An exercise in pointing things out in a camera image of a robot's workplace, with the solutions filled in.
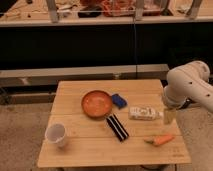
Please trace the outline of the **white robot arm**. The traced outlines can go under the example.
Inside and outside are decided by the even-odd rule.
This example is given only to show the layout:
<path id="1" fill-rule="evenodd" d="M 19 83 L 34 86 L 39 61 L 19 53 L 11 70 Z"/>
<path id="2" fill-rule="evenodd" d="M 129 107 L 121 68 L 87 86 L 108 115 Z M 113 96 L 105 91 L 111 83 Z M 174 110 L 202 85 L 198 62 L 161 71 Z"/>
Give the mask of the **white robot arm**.
<path id="1" fill-rule="evenodd" d="M 197 102 L 213 114 L 213 85 L 209 84 L 210 69 L 203 61 L 192 61 L 168 71 L 162 101 L 164 124 L 171 124 L 187 99 Z"/>

